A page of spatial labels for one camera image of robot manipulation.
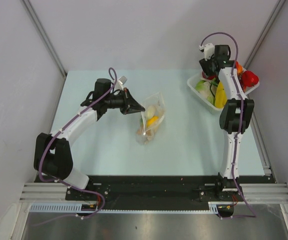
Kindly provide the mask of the red bell pepper toy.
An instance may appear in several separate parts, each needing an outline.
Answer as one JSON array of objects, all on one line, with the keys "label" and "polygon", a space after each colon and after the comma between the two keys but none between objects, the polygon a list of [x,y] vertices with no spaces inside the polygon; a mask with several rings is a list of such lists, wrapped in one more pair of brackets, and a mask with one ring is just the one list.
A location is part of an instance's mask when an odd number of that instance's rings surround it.
[{"label": "red bell pepper toy", "polygon": [[252,71],[246,70],[241,75],[242,84],[244,87],[250,88],[258,84],[259,78]]}]

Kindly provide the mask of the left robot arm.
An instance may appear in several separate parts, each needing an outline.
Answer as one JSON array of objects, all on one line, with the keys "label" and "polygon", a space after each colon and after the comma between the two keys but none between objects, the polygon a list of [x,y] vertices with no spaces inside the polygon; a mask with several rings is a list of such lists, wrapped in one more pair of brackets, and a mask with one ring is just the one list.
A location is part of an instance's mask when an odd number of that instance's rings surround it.
[{"label": "left robot arm", "polygon": [[145,111],[123,86],[126,80],[124,76],[116,81],[97,79],[94,90],[89,92],[67,126],[57,132],[39,134],[36,139],[34,169],[77,188],[76,193],[82,199],[90,199],[94,187],[88,184],[87,175],[74,168],[71,146],[108,109],[119,109],[124,115]]}]

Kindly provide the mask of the white radish toy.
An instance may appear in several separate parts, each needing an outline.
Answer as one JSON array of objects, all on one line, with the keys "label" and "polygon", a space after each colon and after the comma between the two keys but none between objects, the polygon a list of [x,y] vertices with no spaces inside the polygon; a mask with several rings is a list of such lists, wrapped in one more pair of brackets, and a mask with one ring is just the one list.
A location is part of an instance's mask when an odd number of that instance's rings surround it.
[{"label": "white radish toy", "polygon": [[155,113],[156,113],[156,107],[154,105],[150,105],[146,108],[144,115],[147,120],[150,120],[155,116]]}]

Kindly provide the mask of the clear zip top bag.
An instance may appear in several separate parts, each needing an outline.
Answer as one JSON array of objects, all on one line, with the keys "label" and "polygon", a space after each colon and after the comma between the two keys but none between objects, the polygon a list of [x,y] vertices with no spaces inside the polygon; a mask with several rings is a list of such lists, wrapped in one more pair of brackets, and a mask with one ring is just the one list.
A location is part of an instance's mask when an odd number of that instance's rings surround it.
[{"label": "clear zip top bag", "polygon": [[142,102],[145,108],[141,112],[139,127],[136,131],[136,140],[139,144],[145,145],[152,141],[165,118],[165,102],[161,92],[157,92]]}]

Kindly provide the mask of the yellow orange fruit toy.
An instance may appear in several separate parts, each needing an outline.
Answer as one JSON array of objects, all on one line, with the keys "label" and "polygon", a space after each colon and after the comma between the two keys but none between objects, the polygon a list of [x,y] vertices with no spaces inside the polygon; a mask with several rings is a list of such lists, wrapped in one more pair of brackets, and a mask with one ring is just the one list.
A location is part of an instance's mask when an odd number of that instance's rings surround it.
[{"label": "yellow orange fruit toy", "polygon": [[157,121],[159,120],[159,117],[158,116],[153,116],[152,118],[150,118],[148,121],[147,121],[147,127],[150,127],[152,125],[154,125]]}]

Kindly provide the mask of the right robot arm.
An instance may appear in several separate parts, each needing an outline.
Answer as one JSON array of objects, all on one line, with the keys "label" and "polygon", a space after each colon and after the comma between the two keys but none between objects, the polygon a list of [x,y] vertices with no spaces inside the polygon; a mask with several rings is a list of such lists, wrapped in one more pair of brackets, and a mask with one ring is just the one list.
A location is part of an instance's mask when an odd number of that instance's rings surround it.
[{"label": "right robot arm", "polygon": [[238,155],[242,137],[250,125],[254,101],[247,98],[238,79],[236,61],[230,59],[228,45],[201,44],[204,57],[199,61],[207,76],[216,75],[223,85],[227,102],[219,117],[224,132],[224,154],[215,187],[215,196],[225,201],[232,194],[240,194],[238,179]]}]

